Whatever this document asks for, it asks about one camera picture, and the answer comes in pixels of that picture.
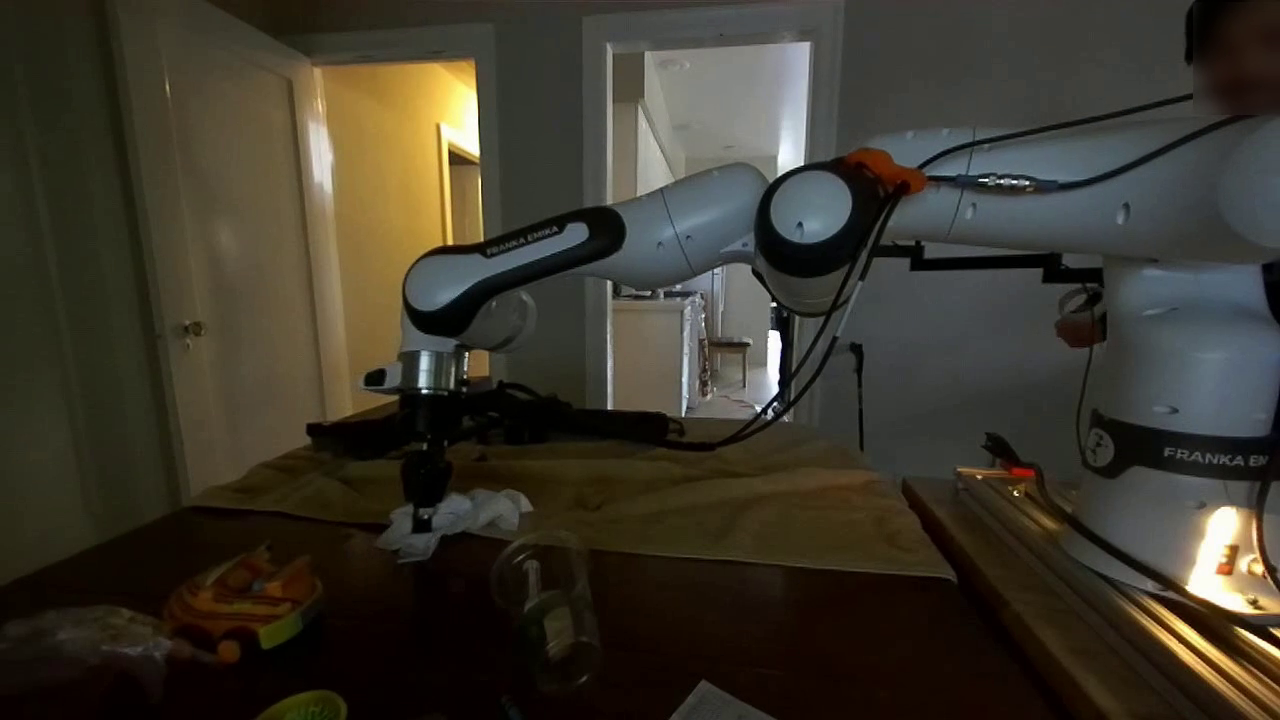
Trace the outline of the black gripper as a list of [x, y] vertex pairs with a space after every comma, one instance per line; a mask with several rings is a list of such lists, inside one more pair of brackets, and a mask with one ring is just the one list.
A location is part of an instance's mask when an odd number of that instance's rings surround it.
[[438, 504], [451, 482], [447, 448], [494, 424], [494, 392], [414, 396], [376, 420], [376, 448], [399, 459], [399, 493], [414, 504], [414, 531], [438, 527]]

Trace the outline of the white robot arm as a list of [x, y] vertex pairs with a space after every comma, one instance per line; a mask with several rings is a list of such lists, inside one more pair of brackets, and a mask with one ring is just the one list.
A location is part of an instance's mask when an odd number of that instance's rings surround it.
[[451, 401], [456, 357], [498, 348], [489, 314], [547, 276], [664, 286], [744, 262], [784, 307], [825, 314], [892, 244], [1092, 255], [1105, 335], [1078, 420], [1072, 548], [1128, 584], [1277, 611], [1277, 123], [936, 126], [784, 175], [698, 172], [426, 252], [399, 282], [399, 357], [369, 383], [427, 406]]

